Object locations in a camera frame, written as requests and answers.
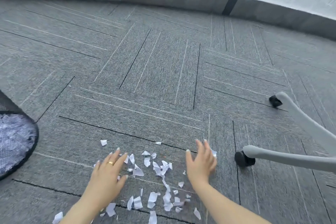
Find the caster wheel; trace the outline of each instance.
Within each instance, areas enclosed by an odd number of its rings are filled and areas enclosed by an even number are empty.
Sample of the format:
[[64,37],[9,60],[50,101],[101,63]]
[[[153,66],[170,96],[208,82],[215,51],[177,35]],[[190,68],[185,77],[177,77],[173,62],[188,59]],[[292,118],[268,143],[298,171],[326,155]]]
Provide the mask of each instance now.
[[277,97],[275,95],[271,96],[268,100],[271,102],[273,107],[278,107],[278,106],[282,105],[281,101],[279,99],[277,99]]
[[255,164],[255,158],[249,158],[243,151],[237,151],[234,155],[234,160],[240,167],[249,167]]

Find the black mesh basket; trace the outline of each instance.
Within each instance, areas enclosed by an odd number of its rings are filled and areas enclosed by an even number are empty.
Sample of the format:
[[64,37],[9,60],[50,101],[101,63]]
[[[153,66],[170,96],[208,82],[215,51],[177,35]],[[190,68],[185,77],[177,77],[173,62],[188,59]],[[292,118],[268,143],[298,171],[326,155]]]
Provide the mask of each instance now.
[[38,139],[35,121],[0,90],[0,180],[28,160]]

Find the office chair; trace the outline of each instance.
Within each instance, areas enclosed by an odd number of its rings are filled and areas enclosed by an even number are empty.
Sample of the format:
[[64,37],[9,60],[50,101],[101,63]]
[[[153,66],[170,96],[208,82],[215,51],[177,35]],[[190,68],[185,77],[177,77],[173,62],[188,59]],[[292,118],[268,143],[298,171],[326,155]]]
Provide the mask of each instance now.
[[305,132],[319,143],[332,157],[317,157],[290,154],[262,149],[246,145],[242,151],[235,153],[234,160],[240,167],[253,166],[256,158],[266,159],[296,167],[304,167],[336,173],[336,136],[306,115],[284,92],[279,92],[269,98],[273,107],[282,105]]

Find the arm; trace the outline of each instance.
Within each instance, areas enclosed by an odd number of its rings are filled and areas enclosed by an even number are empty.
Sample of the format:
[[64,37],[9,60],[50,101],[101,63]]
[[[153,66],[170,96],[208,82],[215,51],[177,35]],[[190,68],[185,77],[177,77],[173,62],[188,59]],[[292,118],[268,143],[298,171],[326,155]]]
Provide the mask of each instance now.
[[189,150],[186,151],[187,174],[192,187],[202,200],[217,224],[270,224],[255,213],[229,200],[209,184],[209,175],[215,170],[217,160],[212,155],[206,140],[204,145],[196,140],[198,153],[192,159]]
[[90,224],[101,209],[113,201],[127,179],[124,175],[117,181],[120,169],[127,157],[125,153],[119,158],[120,149],[110,153],[105,160],[96,163],[91,179],[80,200],[73,205],[59,224]]

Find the gray carpet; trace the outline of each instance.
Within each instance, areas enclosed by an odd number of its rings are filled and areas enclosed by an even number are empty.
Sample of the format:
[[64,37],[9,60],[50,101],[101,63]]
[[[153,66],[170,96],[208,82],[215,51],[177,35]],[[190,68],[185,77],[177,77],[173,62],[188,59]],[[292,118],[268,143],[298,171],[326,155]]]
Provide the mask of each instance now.
[[[247,144],[327,156],[268,98],[287,92],[336,133],[335,42],[150,6],[0,4],[0,89],[37,121],[41,133],[29,161],[1,182],[3,223],[51,223],[81,196],[93,164],[117,147],[133,153],[145,174],[129,179],[117,199],[118,223],[147,223],[149,193],[165,192],[162,180],[144,166],[144,150],[156,152],[157,162],[172,162],[166,182],[179,189],[179,197],[191,195],[181,213],[166,212],[158,197],[158,223],[214,223],[183,175],[185,150],[196,152],[195,139],[208,139],[218,158],[210,182],[231,200],[273,224],[336,224],[334,174],[259,159],[241,169],[233,159]],[[128,199],[141,188],[144,208],[127,211]],[[94,223],[117,218],[97,217]]]

